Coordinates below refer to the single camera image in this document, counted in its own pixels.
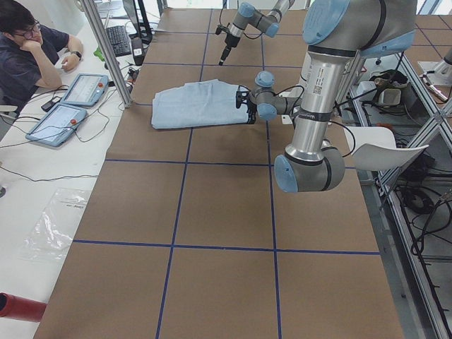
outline person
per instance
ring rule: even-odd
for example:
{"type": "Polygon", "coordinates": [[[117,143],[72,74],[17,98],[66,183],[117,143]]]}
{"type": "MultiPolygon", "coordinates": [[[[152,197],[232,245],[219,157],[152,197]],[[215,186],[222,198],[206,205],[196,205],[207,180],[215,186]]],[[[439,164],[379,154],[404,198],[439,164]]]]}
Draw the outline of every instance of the person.
{"type": "Polygon", "coordinates": [[[0,32],[0,93],[5,105],[18,106],[17,113],[38,87],[62,86],[54,66],[60,50],[71,52],[62,61],[63,70],[81,61],[83,45],[77,37],[42,25],[17,1],[0,0],[0,32]]]}

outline dark blue shirt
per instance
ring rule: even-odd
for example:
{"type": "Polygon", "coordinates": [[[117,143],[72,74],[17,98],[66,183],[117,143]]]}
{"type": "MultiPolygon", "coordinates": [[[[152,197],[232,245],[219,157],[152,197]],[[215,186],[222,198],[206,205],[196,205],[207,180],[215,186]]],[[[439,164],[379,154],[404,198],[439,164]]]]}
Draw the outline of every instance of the dark blue shirt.
{"type": "MultiPolygon", "coordinates": [[[[41,25],[42,51],[55,65],[58,52],[67,46],[69,35],[41,25]]],[[[30,52],[23,51],[12,40],[0,34],[0,88],[8,105],[18,106],[20,112],[36,91],[41,79],[40,69],[30,52]]]]}

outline hand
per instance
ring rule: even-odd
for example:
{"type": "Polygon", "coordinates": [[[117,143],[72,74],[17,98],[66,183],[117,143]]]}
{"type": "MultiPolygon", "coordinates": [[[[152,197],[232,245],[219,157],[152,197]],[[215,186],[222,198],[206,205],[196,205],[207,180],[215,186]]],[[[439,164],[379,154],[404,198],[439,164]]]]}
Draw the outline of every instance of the hand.
{"type": "Polygon", "coordinates": [[[63,61],[61,62],[61,67],[66,72],[69,72],[73,70],[75,67],[77,67],[79,62],[80,59],[78,58],[78,56],[75,54],[71,54],[63,59],[63,61]]]}
{"type": "Polygon", "coordinates": [[[41,48],[41,44],[34,40],[24,40],[20,49],[27,52],[32,52],[34,49],[41,48]]]}

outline black keyboard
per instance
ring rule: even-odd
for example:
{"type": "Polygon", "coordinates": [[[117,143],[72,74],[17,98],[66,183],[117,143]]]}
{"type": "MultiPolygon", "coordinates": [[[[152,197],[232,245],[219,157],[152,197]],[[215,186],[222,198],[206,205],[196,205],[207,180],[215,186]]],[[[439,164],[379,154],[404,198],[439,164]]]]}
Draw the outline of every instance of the black keyboard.
{"type": "Polygon", "coordinates": [[[120,57],[122,55],[132,54],[130,39],[125,26],[107,27],[106,32],[115,56],[120,57]]]}

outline tablet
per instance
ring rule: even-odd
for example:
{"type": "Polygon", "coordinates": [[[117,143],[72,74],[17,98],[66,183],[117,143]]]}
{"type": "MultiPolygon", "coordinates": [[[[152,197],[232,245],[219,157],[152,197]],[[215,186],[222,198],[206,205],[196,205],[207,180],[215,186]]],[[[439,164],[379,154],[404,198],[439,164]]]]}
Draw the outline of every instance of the tablet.
{"type": "Polygon", "coordinates": [[[101,74],[78,74],[61,99],[62,103],[81,107],[92,107],[104,94],[108,76],[101,74]]]}
{"type": "Polygon", "coordinates": [[[28,132],[30,141],[57,147],[66,141],[87,117],[82,107],[58,103],[28,132]]]}

